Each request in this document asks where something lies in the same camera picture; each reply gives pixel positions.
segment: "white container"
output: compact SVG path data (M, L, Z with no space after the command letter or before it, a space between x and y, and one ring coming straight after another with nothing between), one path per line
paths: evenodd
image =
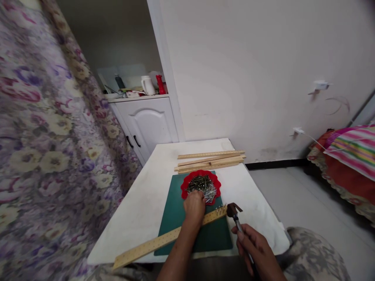
M153 96L156 94L155 88L152 84L151 78L148 75L142 76L141 77L141 84L142 88L145 91L147 96Z

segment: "hand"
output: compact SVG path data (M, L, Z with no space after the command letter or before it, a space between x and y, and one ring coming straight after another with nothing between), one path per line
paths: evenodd
M257 267L262 281L286 281L286 278L277 263L266 238L248 224L241 224L244 234L238 231L237 226L232 233L237 234L238 253L245 259L251 276L254 276L247 253L249 252Z
M193 228L202 225L204 212L206 208L206 199L202 191L194 190L184 201L185 222Z

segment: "cabinet handle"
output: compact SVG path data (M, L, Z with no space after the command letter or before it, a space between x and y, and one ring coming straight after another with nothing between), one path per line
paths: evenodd
M126 140L127 140L128 143L130 144L130 147L131 147L131 148L134 148L134 146L130 143L129 136L126 136Z
M139 145L139 143L137 142L137 138L136 138L136 136L134 136L134 140L136 141L138 147L141 147L141 146Z

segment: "hammer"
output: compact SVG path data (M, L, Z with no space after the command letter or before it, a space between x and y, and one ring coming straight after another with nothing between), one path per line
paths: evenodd
M240 231L241 233L243 233L241 224L240 224L238 216L237 216L237 214L238 214L237 210L240 211L240 212L242 212L242 209L239 206L237 206L236 203L230 203L230 204L228 204L228 207L227 207L227 216L233 218L233 220L234 220L234 222L235 222L235 224L237 226L238 231ZM258 273L258 270L257 270L257 267L255 266L253 258L251 257L251 255L250 255L249 252L247 253L247 255L249 257L249 260L250 260L250 263L251 263L251 268L253 269L255 279L256 280L261 280L261 278L259 276L259 273Z

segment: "white cabinet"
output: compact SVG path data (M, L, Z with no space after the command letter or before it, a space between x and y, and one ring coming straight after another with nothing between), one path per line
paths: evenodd
M111 106L116 107L114 113L141 163L148 160L157 144L179 141L168 97L123 101Z

